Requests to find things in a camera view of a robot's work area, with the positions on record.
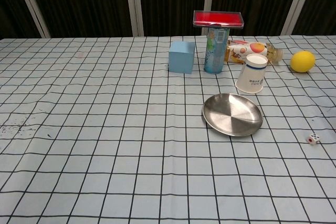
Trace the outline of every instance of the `lemon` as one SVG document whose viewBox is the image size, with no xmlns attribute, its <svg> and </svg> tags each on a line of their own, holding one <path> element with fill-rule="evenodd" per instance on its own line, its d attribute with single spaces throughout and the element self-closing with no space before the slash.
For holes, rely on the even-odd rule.
<svg viewBox="0 0 336 224">
<path fill-rule="evenodd" d="M 300 51 L 293 55 L 290 60 L 290 67 L 299 73 L 310 70 L 315 64 L 315 57 L 309 51 Z"/>
</svg>

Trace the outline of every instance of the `upside-down cup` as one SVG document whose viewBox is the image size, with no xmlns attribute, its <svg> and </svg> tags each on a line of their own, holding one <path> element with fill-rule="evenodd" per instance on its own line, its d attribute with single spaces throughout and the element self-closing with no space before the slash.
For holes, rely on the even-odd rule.
<svg viewBox="0 0 336 224">
<path fill-rule="evenodd" d="M 255 94 L 262 90 L 268 59 L 260 54 L 246 56 L 243 68 L 236 81 L 237 89 Z"/>
</svg>

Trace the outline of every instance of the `blue block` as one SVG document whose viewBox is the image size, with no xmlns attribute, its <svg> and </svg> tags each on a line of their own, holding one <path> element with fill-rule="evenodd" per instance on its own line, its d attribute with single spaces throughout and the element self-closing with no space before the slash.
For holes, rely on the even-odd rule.
<svg viewBox="0 0 336 224">
<path fill-rule="evenodd" d="M 192 73 L 194 65 L 195 43 L 174 41 L 169 50 L 169 71 Z"/>
</svg>

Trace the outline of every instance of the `die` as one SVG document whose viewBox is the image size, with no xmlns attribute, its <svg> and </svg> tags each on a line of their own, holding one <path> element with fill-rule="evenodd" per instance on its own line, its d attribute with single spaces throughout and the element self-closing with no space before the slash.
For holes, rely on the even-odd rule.
<svg viewBox="0 0 336 224">
<path fill-rule="evenodd" d="M 311 145 L 315 145 L 317 144 L 317 142 L 320 141 L 320 137 L 317 136 L 315 133 L 311 134 L 308 138 L 307 138 L 307 142 Z"/>
</svg>

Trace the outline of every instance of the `plate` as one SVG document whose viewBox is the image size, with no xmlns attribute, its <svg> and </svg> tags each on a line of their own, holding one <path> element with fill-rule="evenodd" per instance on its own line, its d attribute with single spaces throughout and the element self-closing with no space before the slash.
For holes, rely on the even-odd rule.
<svg viewBox="0 0 336 224">
<path fill-rule="evenodd" d="M 249 99 L 239 94 L 216 94 L 203 105 L 205 121 L 215 130 L 230 136 L 247 136 L 262 125 L 262 113 Z"/>
</svg>

